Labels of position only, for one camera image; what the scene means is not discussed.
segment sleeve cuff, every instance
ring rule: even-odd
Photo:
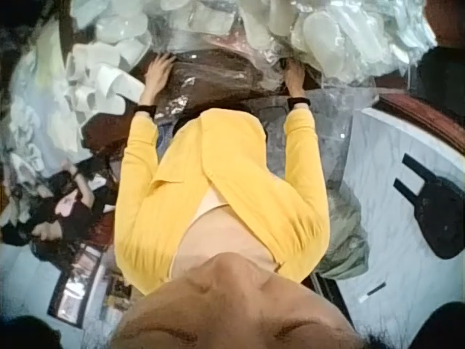
[[[315,119],[312,112],[307,109],[294,109],[288,114],[284,123],[284,134],[287,136],[296,129],[309,127],[315,129]]]
[[[155,145],[157,138],[157,126],[149,118],[136,114],[131,122],[128,143],[143,142]]]

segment black wristband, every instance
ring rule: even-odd
[[[157,112],[157,106],[156,105],[138,105],[136,107],[136,113],[138,111],[144,111],[148,113],[153,120],[155,118],[155,113]]]
[[[299,103],[305,103],[309,107],[312,105],[312,103],[310,102],[308,98],[303,98],[303,97],[289,98],[288,99],[289,111],[292,111],[294,109],[295,104],[299,104]]]

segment person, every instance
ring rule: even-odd
[[[61,349],[60,331],[34,316],[20,316],[11,320],[0,318],[0,346],[2,348]]]
[[[87,237],[89,228],[103,213],[106,204],[103,201],[109,196],[109,190],[101,187],[93,192],[87,179],[68,159],[63,162],[62,168],[76,182],[78,190],[59,197],[54,195],[47,186],[37,185],[39,203],[30,210],[31,217],[26,222],[18,220],[20,198],[13,195],[7,176],[5,177],[3,186],[12,201],[10,221],[1,227],[1,238],[5,244],[24,246],[32,238],[45,242],[73,242]],[[25,175],[33,177],[30,173],[25,173]]]
[[[245,111],[213,108],[178,121],[163,159],[151,116],[174,64],[145,76],[121,167],[116,262],[146,297],[111,348],[387,348],[300,282],[329,242],[325,180],[304,69],[288,61],[291,111],[284,180]]]

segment yellow sleeve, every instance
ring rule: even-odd
[[[284,124],[286,135],[285,180],[303,198],[311,214],[309,241],[304,255],[290,263],[291,273],[301,275],[314,268],[329,245],[329,210],[321,166],[315,120],[307,109],[291,111]]]
[[[157,126],[147,117],[136,114],[131,123],[127,147],[121,165],[118,200],[115,212],[115,249],[122,252],[137,219],[142,202],[158,168],[156,153]]]

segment white marble floor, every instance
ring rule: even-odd
[[[452,260],[436,257],[413,218],[413,206],[393,187],[396,178],[414,193],[424,184],[402,165],[405,153],[464,188],[465,162],[459,153],[385,113],[356,113],[341,190],[360,202],[370,265],[364,275],[337,282],[355,327],[386,334],[399,348],[408,347],[438,307],[465,300],[464,253]],[[359,301],[384,282],[383,289]]]

